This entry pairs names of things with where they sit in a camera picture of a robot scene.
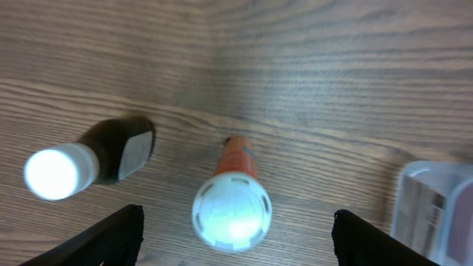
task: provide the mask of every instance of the plastic container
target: plastic container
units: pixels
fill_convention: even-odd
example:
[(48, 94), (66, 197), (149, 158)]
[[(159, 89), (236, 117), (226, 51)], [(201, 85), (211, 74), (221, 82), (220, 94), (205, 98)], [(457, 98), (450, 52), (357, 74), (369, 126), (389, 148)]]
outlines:
[(114, 184), (144, 166), (154, 145), (153, 123), (142, 116), (97, 123), (74, 143), (38, 151), (25, 164), (28, 188), (61, 200), (91, 184)]
[(265, 238), (272, 207), (256, 178), (250, 142), (228, 139), (214, 177), (200, 187), (192, 207), (194, 229), (212, 248), (236, 253)]
[(391, 235), (440, 265), (473, 266), (473, 165), (417, 161), (399, 180)]

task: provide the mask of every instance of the wood grain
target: wood grain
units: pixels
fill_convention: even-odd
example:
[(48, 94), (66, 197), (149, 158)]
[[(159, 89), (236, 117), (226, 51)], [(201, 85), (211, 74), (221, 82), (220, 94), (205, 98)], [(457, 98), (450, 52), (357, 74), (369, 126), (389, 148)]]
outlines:
[[(0, 5), (0, 265), (129, 203), (146, 214), (139, 265), (336, 265), (336, 210), (388, 231), (404, 164), (471, 157), (467, 1)], [(27, 190), (34, 151), (127, 112), (157, 125), (143, 170), (60, 202)], [(274, 214), (260, 246), (225, 255), (190, 210), (233, 134), (252, 139)]]

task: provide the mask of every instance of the clear plastic bin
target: clear plastic bin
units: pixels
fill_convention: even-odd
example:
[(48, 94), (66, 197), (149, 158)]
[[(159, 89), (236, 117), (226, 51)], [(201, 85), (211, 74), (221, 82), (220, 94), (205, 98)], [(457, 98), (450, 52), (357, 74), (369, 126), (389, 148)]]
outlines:
[(473, 165), (417, 161), (400, 173), (391, 236), (447, 266), (473, 266)]

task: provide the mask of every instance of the black bottle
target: black bottle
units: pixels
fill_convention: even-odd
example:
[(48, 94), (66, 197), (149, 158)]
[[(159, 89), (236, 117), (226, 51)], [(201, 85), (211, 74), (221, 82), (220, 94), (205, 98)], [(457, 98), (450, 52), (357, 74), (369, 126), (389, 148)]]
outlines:
[(143, 116), (97, 123), (75, 143), (36, 152), (24, 168), (25, 182), (36, 195), (60, 200), (91, 184), (113, 184), (145, 165), (155, 130)]

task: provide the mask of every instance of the bottle cap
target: bottle cap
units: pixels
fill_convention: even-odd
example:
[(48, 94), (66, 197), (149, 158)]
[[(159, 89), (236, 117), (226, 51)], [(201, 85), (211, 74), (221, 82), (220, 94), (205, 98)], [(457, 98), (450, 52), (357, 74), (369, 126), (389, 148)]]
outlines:
[(203, 184), (194, 200), (192, 221), (211, 247), (236, 253), (261, 242), (272, 208), (266, 190), (241, 172), (227, 172)]
[(98, 158), (91, 148), (65, 143), (32, 155), (24, 167), (24, 180), (37, 196), (61, 200), (88, 187), (98, 172)]

